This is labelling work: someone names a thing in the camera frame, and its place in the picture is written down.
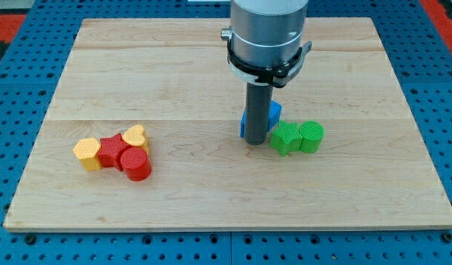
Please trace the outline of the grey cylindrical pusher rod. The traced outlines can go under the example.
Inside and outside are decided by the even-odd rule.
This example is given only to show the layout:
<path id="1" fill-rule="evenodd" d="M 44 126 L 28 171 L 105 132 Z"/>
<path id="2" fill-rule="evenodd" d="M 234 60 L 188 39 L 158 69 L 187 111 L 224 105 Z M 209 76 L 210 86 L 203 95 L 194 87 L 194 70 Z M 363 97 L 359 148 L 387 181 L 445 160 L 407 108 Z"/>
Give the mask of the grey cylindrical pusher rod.
<path id="1" fill-rule="evenodd" d="M 247 83 L 244 139 L 251 145 L 260 145 L 266 140 L 269 108 L 273 87 Z"/>

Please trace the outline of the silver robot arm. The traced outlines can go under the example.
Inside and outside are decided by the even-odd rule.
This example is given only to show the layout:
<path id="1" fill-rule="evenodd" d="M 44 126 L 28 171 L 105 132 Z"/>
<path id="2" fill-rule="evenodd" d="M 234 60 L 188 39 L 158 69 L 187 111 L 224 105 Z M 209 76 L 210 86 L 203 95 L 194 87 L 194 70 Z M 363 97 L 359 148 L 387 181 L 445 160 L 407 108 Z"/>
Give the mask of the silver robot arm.
<path id="1" fill-rule="evenodd" d="M 301 43 L 308 0 L 232 0 L 230 26 L 221 30 L 227 61 L 246 82 L 244 140 L 266 140 L 274 88 L 283 88 L 303 67 L 312 42 Z"/>

